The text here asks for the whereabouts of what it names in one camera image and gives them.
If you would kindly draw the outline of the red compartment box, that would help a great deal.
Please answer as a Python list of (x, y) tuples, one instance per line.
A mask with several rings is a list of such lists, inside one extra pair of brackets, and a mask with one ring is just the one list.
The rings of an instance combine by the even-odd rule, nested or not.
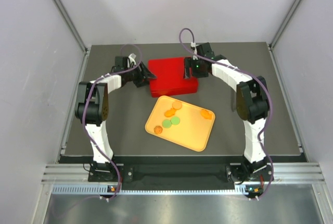
[(153, 87), (150, 86), (150, 93), (152, 97), (160, 97), (160, 96), (173, 96), (173, 95), (183, 95), (183, 94), (192, 94), (196, 93), (198, 90), (198, 85), (191, 86), (183, 86), (179, 88), (174, 87)]

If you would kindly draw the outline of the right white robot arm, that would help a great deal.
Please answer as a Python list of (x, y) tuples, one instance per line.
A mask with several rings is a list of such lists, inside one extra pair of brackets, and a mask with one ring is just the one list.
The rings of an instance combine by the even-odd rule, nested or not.
[(229, 178), (238, 184), (255, 180), (267, 166), (263, 149), (264, 127), (270, 110), (263, 77), (254, 77), (232, 65), (223, 55), (214, 54), (209, 43), (191, 42), (192, 57), (184, 60), (184, 78), (206, 78), (210, 74), (225, 82), (236, 93), (236, 112), (244, 123), (245, 150), (240, 168), (231, 170)]

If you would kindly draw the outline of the red lid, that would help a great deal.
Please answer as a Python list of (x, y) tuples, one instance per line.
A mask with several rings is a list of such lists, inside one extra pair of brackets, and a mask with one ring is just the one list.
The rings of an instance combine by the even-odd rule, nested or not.
[(174, 87), (198, 85), (198, 80), (194, 77), (184, 79), (184, 58), (173, 57), (162, 59), (151, 59), (148, 61), (148, 69), (157, 77), (150, 80), (153, 87)]

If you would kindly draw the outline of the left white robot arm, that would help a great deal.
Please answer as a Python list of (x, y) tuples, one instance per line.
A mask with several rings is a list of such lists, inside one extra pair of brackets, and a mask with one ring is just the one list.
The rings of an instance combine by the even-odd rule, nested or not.
[(146, 86), (156, 76), (135, 54), (117, 56), (111, 72), (94, 81), (83, 81), (78, 85), (74, 114), (89, 137), (93, 149), (89, 181), (120, 180), (120, 173), (113, 161), (106, 120), (109, 115), (109, 94), (133, 82), (138, 88)]

